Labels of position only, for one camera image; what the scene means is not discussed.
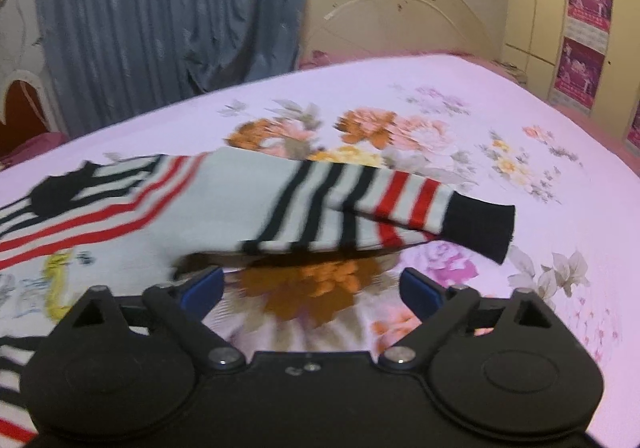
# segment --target striped garment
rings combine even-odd
[[[33,432],[10,353],[33,350],[25,336],[47,335],[91,285],[140,294],[193,253],[373,250],[434,237],[502,262],[513,225],[513,206],[421,176],[236,148],[47,178],[0,208],[0,374],[10,375],[0,379],[0,446]]]

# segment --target blue curtain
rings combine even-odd
[[[71,136],[292,70],[305,0],[36,0]]]

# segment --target orange flower print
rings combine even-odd
[[[236,131],[225,139],[226,144],[254,152],[262,149],[262,143],[275,135],[272,131],[273,121],[267,118],[249,121],[242,124]]]
[[[344,114],[335,124],[343,132],[346,144],[369,141],[378,150],[383,150],[391,140],[389,126],[396,114],[379,108],[357,108]]]
[[[354,304],[354,295],[382,272],[375,258],[324,255],[324,262],[298,257],[259,260],[240,272],[247,296],[266,296],[264,311],[279,320],[308,317],[315,326]]]
[[[307,130],[301,121],[277,118],[276,120],[249,121],[240,125],[225,139],[226,144],[236,148],[244,148],[254,152],[274,155],[276,157],[302,159],[308,154],[308,141],[316,133]],[[299,149],[302,145],[302,157],[291,157],[291,150]]]

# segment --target black stripe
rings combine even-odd
[[[19,406],[20,408],[26,408],[24,399],[20,393],[2,386],[0,386],[0,401],[4,401],[14,406]]]
[[[158,160],[156,160],[154,162],[153,170],[155,169],[157,164],[158,164]],[[145,171],[146,168],[148,168],[148,167],[145,166],[145,167],[142,167],[142,168],[136,168],[135,170],[129,170],[129,171],[127,171],[126,175],[124,175],[124,173],[117,173],[117,174],[110,175],[110,176],[100,177],[98,179],[107,179],[108,178],[108,179],[110,179],[108,182],[112,182],[112,181],[115,181],[115,180],[119,180],[119,179],[124,179],[124,178],[130,177],[131,175],[135,175],[136,173]],[[128,195],[128,193],[131,190],[133,190],[134,188],[136,188],[140,184],[145,183],[147,181],[149,181],[149,177],[148,176],[143,178],[143,179],[138,179],[137,181],[133,181],[133,183],[129,184],[128,186],[125,186],[124,188],[119,188],[117,190],[107,190],[105,192],[99,192],[99,193],[96,193],[96,194],[93,194],[93,195],[89,195],[88,197],[84,197],[82,199],[78,199],[77,201],[70,201],[69,204],[65,207],[65,213],[69,212],[71,210],[76,210],[78,208],[82,208],[83,206],[88,206],[90,204],[93,204],[93,203],[98,202],[98,201],[103,200],[103,199],[124,197],[124,196]],[[94,182],[90,186],[99,186],[100,184],[103,184],[103,183],[102,182],[100,182],[100,183]],[[25,213],[26,211],[29,211],[29,210],[30,210],[30,208],[27,206],[24,210],[21,210],[20,213]],[[36,226],[38,224],[46,222],[49,219],[50,219],[49,217],[34,216],[31,219],[27,219],[25,221],[18,222],[18,224],[14,224],[13,226],[7,228],[4,232],[0,232],[0,238],[3,238],[5,235],[8,235],[10,233],[23,230],[24,228],[28,228],[29,226]]]
[[[309,244],[316,240],[318,231],[320,230],[320,219],[322,217],[322,210],[324,209],[324,198],[329,193],[329,190],[335,186],[342,172],[344,171],[344,163],[333,163],[329,168],[322,184],[316,189],[316,192],[311,197],[311,203],[309,211],[306,214],[305,227],[300,235],[300,240],[292,242],[290,245],[291,251],[308,251]]]
[[[0,212],[2,212],[2,210],[5,210],[5,209],[9,208],[10,206],[13,206],[14,204],[19,203],[20,201],[25,200],[26,198],[27,198],[27,197],[23,197],[22,199],[18,199],[17,201],[12,201],[12,202],[8,203],[8,204],[7,204],[7,205],[5,205],[5,206],[0,206]]]
[[[285,216],[287,215],[289,204],[293,199],[293,195],[308,177],[313,164],[314,161],[309,160],[300,162],[298,170],[295,174],[293,174],[293,177],[291,177],[287,185],[280,193],[278,202],[276,203],[273,212],[269,217],[269,221],[267,222],[267,225],[264,227],[263,231],[260,233],[260,235],[258,235],[257,238],[254,238],[253,240],[246,240],[242,243],[241,249],[243,253],[250,255],[260,254],[260,242],[273,240],[276,237],[276,235],[280,231],[282,223],[284,222]]]
[[[149,174],[153,174],[160,164],[162,158],[165,158],[165,155],[158,155],[155,160],[146,166],[140,166],[138,168],[132,168],[131,170],[124,170],[122,172],[112,173],[110,175],[96,176],[91,179],[91,182],[86,186],[87,188],[93,186],[100,186],[100,184],[111,183],[114,181],[119,181],[121,179],[126,179],[127,177],[131,177],[137,175],[141,172],[148,172]]]
[[[131,183],[129,186],[125,186],[124,188],[121,188],[119,190],[109,190],[107,192],[100,192],[100,193],[85,197],[84,199],[80,199],[79,201],[71,201],[69,205],[66,207],[65,213],[71,210],[82,208],[83,206],[88,206],[89,204],[98,202],[102,199],[109,199],[112,197],[124,197],[131,191],[131,189],[135,188],[140,183],[143,183],[145,180],[146,179],[140,179],[138,181]],[[7,228],[4,232],[1,232],[0,238],[3,238],[5,235],[8,235],[10,233],[23,230],[24,228],[28,228],[29,226],[42,224],[43,222],[46,222],[48,220],[49,218],[47,217],[34,217],[32,219],[27,219],[25,221],[18,222],[18,224],[14,224],[10,228]]]
[[[22,374],[22,367],[23,365],[16,363],[9,358],[0,358],[0,370],[9,370],[20,376],[20,374]]]
[[[16,210],[13,213],[8,214],[6,217],[3,217],[2,219],[0,219],[0,226],[2,226],[2,224],[4,224],[5,222],[9,222],[11,219],[15,219],[16,217],[20,217],[21,215],[28,213],[31,211],[31,206],[30,205],[26,205],[24,208],[20,208],[19,210]]]
[[[125,170],[122,172],[118,172],[118,173],[114,173],[114,174],[110,174],[110,175],[105,175],[102,177],[91,177],[91,179],[89,180],[89,182],[82,188],[83,190],[86,190],[87,188],[93,188],[96,186],[100,186],[102,184],[107,184],[107,183],[111,183],[111,182],[115,182],[115,181],[119,181],[121,179],[126,179],[127,177],[132,177],[135,176],[141,172],[148,172],[148,176],[146,176],[143,179],[139,179],[133,183],[131,183],[130,185],[118,189],[118,190],[108,190],[105,192],[100,192],[97,194],[93,194],[91,196],[88,197],[84,197],[81,199],[78,199],[77,201],[71,201],[69,202],[68,206],[66,206],[65,208],[65,212],[71,211],[71,210],[75,210],[76,208],[81,208],[82,206],[87,206],[89,204],[95,203],[101,199],[107,199],[107,198],[112,198],[112,197],[123,197],[125,195],[127,195],[127,193],[134,189],[135,187],[139,186],[140,184],[142,184],[143,182],[146,182],[148,180],[148,178],[153,175],[156,171],[156,169],[158,168],[158,165],[160,164],[160,162],[162,161],[162,158],[165,158],[165,155],[159,155],[156,157],[156,159],[154,161],[152,161],[151,163],[147,164],[146,166],[141,166],[139,168],[132,168],[131,170]],[[20,210],[16,210],[15,212],[3,217],[2,219],[0,219],[0,225],[5,224],[6,222],[11,221],[12,219],[15,219],[17,217],[20,217],[21,215],[24,215],[25,213],[31,212],[31,206],[27,205],[24,208],[21,208]],[[44,218],[44,217],[34,217],[33,219],[28,219],[26,221],[20,222],[19,224],[15,224],[14,226],[7,228],[4,232],[0,233],[0,238],[2,238],[4,235],[11,233],[11,232],[16,232],[18,230],[27,228],[28,226],[33,226],[35,224],[40,224],[41,222],[46,221],[48,218]]]
[[[43,339],[43,336],[25,336],[24,338],[3,336],[0,338],[0,347],[8,346],[21,351],[36,351]]]
[[[352,250],[358,243],[355,206],[369,191],[376,172],[378,168],[363,166],[356,186],[342,203],[342,235],[339,246],[341,250]]]

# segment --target floral bedsheet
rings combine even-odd
[[[638,427],[628,420],[625,437],[625,428],[612,425],[620,414],[640,413],[632,299],[640,290],[640,180],[553,108],[464,60],[368,60],[194,98],[3,172],[8,190],[0,204],[85,159],[220,146],[408,171],[517,210],[502,266],[443,241],[378,255],[229,261],[224,299],[206,323],[247,355],[265,349],[379,354],[418,326],[398,295],[407,266],[486,296],[528,287],[604,371],[609,386],[594,433],[612,446],[636,445]]]
[[[377,103],[354,96],[339,106],[285,98],[256,106],[236,96],[218,110],[234,126],[224,141],[277,157],[434,178],[472,196],[515,203],[519,227],[540,224],[547,234],[542,222],[567,213],[564,179],[586,179],[580,155],[535,118],[515,128],[490,121],[473,99],[426,78],[416,80],[381,86]],[[523,222],[523,206],[538,222]],[[532,288],[603,364],[620,336],[614,305],[591,290],[578,230],[560,227],[568,236],[544,246],[529,245],[516,233],[504,266],[439,240],[377,257],[336,254],[317,262],[307,255],[284,263],[266,258],[228,275],[225,300],[207,323],[249,354],[256,349],[380,354],[419,324],[398,297],[398,275],[413,267],[443,285],[471,284],[487,295]]]

